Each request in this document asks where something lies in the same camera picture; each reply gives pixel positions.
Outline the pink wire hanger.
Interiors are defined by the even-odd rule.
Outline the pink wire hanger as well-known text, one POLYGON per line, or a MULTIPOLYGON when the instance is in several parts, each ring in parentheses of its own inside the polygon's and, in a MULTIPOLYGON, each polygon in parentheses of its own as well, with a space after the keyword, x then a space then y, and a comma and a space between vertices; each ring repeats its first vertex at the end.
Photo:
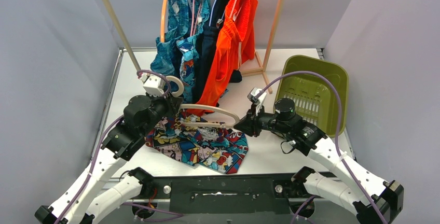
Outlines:
POLYGON ((234 0, 233 6, 232 6, 232 11, 229 14, 229 17, 233 22, 236 22, 237 17, 242 9, 242 6, 238 6, 238 3, 240 3, 239 0, 234 0))

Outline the comic print shorts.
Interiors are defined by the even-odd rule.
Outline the comic print shorts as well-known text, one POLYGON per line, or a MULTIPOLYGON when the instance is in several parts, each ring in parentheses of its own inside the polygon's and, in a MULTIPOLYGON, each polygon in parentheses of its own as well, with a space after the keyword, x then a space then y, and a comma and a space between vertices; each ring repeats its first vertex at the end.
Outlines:
POLYGON ((222 174, 238 172, 249 150, 244 133, 217 127, 188 127, 184 122, 206 120, 186 111, 163 118, 145 136, 145 145, 190 166, 202 165, 222 174))

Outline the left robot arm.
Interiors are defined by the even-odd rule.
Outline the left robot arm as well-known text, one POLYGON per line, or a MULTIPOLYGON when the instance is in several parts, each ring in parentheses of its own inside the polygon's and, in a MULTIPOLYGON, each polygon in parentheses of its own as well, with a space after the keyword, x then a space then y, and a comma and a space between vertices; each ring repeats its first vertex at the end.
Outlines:
POLYGON ((40 223, 99 223, 125 201, 148 196, 153 177, 140 167, 131 169, 118 184, 102 192, 111 177, 145 145, 145 136, 165 117, 175 116, 182 97, 132 97, 103 133, 97 150, 81 175, 52 204, 35 212, 40 223))

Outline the orange shorts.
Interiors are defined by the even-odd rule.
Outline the orange shorts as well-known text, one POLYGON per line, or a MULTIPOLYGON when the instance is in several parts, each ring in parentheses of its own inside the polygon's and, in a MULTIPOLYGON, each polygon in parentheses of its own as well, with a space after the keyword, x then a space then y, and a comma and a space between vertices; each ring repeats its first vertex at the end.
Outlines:
POLYGON ((213 64, 211 66, 205 89, 198 103, 216 106, 232 82, 232 76, 241 65, 254 59, 255 33, 254 19, 258 0, 239 0, 242 9, 233 22, 229 14, 234 0, 230 0, 225 9, 223 27, 219 32, 213 64))

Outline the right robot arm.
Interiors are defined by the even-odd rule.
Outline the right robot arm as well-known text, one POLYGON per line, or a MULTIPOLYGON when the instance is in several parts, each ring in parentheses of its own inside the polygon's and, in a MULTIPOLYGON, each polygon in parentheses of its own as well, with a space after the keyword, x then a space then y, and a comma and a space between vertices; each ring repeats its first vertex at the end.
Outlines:
POLYGON ((234 129, 254 137, 270 131, 338 178, 334 181, 304 166, 292 177, 292 190, 300 197, 327 199, 351 212, 359 223, 392 223, 403 209, 400 183, 374 175, 343 153, 321 129, 296 113, 292 99, 276 101, 273 114, 252 104, 234 129))

